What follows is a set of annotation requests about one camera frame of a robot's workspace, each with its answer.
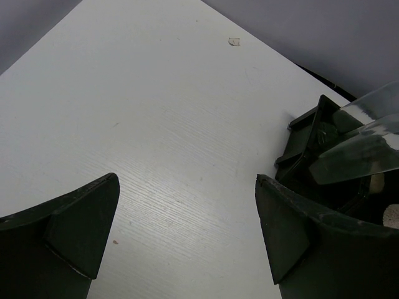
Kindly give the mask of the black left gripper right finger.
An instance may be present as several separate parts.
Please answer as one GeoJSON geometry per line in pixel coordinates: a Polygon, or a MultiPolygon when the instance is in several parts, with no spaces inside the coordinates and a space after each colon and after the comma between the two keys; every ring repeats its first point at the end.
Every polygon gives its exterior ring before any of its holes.
{"type": "Polygon", "coordinates": [[[260,174],[255,199],[283,298],[397,298],[398,231],[336,212],[260,174]]]}

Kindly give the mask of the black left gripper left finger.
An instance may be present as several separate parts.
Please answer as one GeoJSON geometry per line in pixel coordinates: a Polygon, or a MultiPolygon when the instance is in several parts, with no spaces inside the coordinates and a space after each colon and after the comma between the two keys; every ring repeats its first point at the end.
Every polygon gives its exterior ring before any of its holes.
{"type": "Polygon", "coordinates": [[[1,298],[86,298],[120,195],[115,173],[1,218],[1,298]]]}

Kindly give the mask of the blue label spice jar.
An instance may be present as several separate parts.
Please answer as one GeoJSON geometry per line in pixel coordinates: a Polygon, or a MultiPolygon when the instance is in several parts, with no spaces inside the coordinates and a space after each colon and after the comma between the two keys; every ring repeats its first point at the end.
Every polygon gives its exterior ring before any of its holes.
{"type": "Polygon", "coordinates": [[[399,229],[399,204],[389,205],[383,212],[383,226],[399,229]]]}

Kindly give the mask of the glass bottle with brown sauce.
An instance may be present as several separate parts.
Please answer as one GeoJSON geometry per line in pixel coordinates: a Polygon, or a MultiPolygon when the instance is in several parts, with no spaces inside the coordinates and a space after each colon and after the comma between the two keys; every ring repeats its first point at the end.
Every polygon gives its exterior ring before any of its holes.
{"type": "Polygon", "coordinates": [[[352,130],[329,146],[309,171],[317,184],[334,184],[398,169],[398,114],[352,130]]]}

